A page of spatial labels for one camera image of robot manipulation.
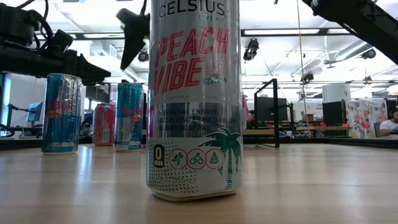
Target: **red bull can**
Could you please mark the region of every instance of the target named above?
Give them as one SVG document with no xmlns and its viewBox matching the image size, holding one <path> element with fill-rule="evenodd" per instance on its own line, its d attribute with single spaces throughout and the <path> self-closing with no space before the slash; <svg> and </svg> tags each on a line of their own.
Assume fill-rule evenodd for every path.
<svg viewBox="0 0 398 224">
<path fill-rule="evenodd" d="M 172 201 L 242 186 L 239 1 L 152 1 L 147 185 Z"/>
<path fill-rule="evenodd" d="M 101 103 L 94 109 L 93 144 L 95 146 L 113 145 L 115 119 L 116 106 L 113 104 Z"/>
<path fill-rule="evenodd" d="M 120 83 L 116 103 L 114 147 L 119 152 L 141 149 L 144 89 L 138 83 Z"/>
<path fill-rule="evenodd" d="M 53 73 L 47 77 L 42 152 L 74 154 L 78 150 L 81 78 Z"/>
</svg>

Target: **person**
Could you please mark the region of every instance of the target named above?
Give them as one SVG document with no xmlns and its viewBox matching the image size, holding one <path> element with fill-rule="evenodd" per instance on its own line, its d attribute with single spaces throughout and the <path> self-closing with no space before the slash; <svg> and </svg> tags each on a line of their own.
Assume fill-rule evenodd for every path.
<svg viewBox="0 0 398 224">
<path fill-rule="evenodd" d="M 394 109 L 390 113 L 391 118 L 383 121 L 380 124 L 379 136 L 381 138 L 394 138 L 398 139 L 398 135 L 391 134 L 393 131 L 398 131 L 398 109 Z"/>
</svg>

